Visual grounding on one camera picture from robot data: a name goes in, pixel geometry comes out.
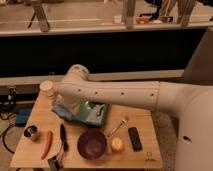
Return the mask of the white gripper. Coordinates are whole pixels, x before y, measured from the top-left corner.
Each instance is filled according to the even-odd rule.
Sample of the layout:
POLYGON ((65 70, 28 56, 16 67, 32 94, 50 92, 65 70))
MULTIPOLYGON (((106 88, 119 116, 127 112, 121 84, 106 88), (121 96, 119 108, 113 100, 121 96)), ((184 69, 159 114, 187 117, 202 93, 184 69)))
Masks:
POLYGON ((58 102, 63 105, 71 114, 77 114, 80 108, 80 100, 76 98, 66 99, 58 97, 58 102))

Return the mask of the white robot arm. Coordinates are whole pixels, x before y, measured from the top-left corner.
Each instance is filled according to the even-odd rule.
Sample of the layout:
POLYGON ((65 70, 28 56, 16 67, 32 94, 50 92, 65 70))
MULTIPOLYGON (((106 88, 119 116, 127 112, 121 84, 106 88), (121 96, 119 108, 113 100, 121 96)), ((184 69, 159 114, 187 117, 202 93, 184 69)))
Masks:
POLYGON ((66 104, 85 99, 160 111, 179 119, 175 171, 213 171, 213 86, 142 82, 95 82, 75 64, 56 92, 66 104))

